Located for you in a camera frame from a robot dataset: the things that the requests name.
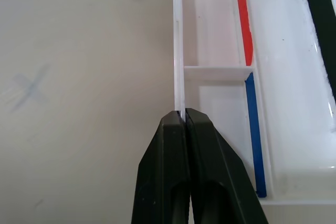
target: white surface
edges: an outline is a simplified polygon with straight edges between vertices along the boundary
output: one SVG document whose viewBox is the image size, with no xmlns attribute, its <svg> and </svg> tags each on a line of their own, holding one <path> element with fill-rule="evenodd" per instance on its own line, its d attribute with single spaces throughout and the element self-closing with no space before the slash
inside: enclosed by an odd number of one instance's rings
<svg viewBox="0 0 336 224">
<path fill-rule="evenodd" d="M 185 78 L 190 80 L 185 96 L 186 107 L 224 127 L 221 133 L 249 160 L 250 148 L 237 147 L 241 134 L 250 141 L 244 84 L 204 82 L 238 78 L 237 71 L 224 69 L 245 68 L 235 1 L 183 0 Z M 247 1 L 268 200 L 336 205 L 335 101 L 307 0 Z M 230 125 L 235 116 L 239 119 Z"/>
<path fill-rule="evenodd" d="M 245 81 L 252 73 L 252 67 L 200 67 L 185 66 L 186 80 L 199 81 Z"/>
<path fill-rule="evenodd" d="M 335 103 L 307 0 L 248 0 L 277 199 L 336 199 Z"/>
<path fill-rule="evenodd" d="M 0 0 L 1 224 L 130 223 L 139 161 L 174 109 L 172 6 Z"/>
<path fill-rule="evenodd" d="M 183 0 L 185 66 L 245 64 L 237 0 Z"/>
<path fill-rule="evenodd" d="M 263 206 L 269 224 L 334 224 L 335 205 Z"/>
</svg>

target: red stripe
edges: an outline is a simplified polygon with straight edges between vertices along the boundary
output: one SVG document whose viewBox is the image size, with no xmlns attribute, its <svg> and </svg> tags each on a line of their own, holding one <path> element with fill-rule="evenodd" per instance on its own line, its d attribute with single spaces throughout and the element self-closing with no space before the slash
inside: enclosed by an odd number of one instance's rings
<svg viewBox="0 0 336 224">
<path fill-rule="evenodd" d="M 250 24 L 248 21 L 248 11 L 246 0 L 238 0 L 239 16 L 241 33 L 243 35 L 245 61 L 247 66 L 251 66 L 253 58 L 253 42 L 252 35 L 250 31 Z"/>
</svg>

